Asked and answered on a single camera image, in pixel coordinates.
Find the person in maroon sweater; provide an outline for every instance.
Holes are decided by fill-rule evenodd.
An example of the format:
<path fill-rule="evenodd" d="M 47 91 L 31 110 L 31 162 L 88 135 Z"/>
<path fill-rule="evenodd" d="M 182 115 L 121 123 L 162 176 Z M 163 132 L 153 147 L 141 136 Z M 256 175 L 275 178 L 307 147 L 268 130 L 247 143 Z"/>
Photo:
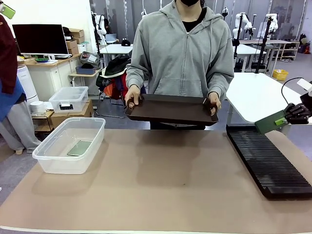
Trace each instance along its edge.
<path fill-rule="evenodd" d="M 26 95 L 17 78 L 17 50 L 10 27 L 0 14 L 0 134 L 9 147 L 21 154 L 35 149 L 35 137 Z"/>

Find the person's right hand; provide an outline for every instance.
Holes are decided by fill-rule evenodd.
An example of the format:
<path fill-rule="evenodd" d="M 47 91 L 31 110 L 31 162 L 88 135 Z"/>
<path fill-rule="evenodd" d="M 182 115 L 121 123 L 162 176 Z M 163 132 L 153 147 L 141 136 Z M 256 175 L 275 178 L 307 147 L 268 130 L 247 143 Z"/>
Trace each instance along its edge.
<path fill-rule="evenodd" d="M 126 105 L 128 105 L 128 100 L 131 99 L 133 99 L 134 102 L 129 103 L 130 108 L 133 108 L 135 105 L 138 105 L 140 93 L 141 93 L 140 89 L 135 84 L 131 85 L 125 97 Z"/>

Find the hoodie zipper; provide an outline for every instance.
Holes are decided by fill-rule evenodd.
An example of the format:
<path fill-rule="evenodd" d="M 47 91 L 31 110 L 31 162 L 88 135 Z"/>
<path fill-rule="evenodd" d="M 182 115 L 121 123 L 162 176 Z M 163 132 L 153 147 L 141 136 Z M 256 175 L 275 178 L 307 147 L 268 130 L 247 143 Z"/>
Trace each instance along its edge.
<path fill-rule="evenodd" d="M 187 52 L 187 44 L 189 41 L 189 35 L 190 35 L 190 33 L 187 32 L 186 33 L 186 45 L 185 45 L 184 64 L 183 64 L 183 73 L 182 73 L 182 84 L 181 84 L 180 94 L 182 94 L 182 90 L 183 90 L 184 71 L 185 71 L 185 63 L 186 63 L 186 52 Z"/>

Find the black slotted rack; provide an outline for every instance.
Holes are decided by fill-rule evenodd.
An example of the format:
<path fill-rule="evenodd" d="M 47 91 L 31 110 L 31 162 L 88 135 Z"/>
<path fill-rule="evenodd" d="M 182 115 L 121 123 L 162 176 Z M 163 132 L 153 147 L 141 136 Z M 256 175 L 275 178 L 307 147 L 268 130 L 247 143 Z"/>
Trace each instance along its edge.
<path fill-rule="evenodd" d="M 227 135 L 262 194 L 269 199 L 312 198 L 312 186 L 254 126 L 227 126 Z"/>

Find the black face mask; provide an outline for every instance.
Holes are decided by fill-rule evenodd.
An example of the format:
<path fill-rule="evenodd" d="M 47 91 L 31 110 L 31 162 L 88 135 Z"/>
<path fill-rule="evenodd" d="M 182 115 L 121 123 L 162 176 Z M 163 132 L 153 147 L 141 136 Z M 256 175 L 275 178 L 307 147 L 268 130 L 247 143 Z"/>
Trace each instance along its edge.
<path fill-rule="evenodd" d="M 193 6 L 196 4 L 199 0 L 181 0 L 181 2 L 187 6 Z"/>

